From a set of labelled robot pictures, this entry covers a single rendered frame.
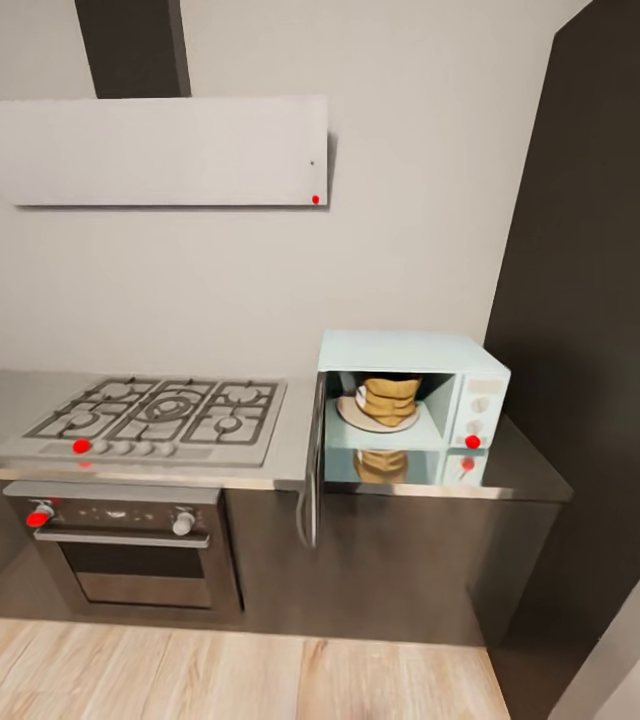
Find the microwave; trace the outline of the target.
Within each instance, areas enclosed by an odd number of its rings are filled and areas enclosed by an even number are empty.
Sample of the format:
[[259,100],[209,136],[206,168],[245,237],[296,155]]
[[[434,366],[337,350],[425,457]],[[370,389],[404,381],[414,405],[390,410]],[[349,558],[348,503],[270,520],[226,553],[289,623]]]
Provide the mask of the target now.
[[[511,371],[467,333],[324,330],[296,526],[319,563],[325,443],[487,449]],[[422,373],[416,411],[389,427],[357,406],[359,371]]]

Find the popcorn bag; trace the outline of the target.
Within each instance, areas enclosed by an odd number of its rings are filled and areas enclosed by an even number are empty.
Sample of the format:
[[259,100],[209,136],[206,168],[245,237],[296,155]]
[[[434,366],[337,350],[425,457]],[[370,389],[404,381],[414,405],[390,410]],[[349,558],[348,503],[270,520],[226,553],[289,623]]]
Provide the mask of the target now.
[[362,412],[389,427],[416,411],[415,394],[422,373],[359,371],[356,402]]

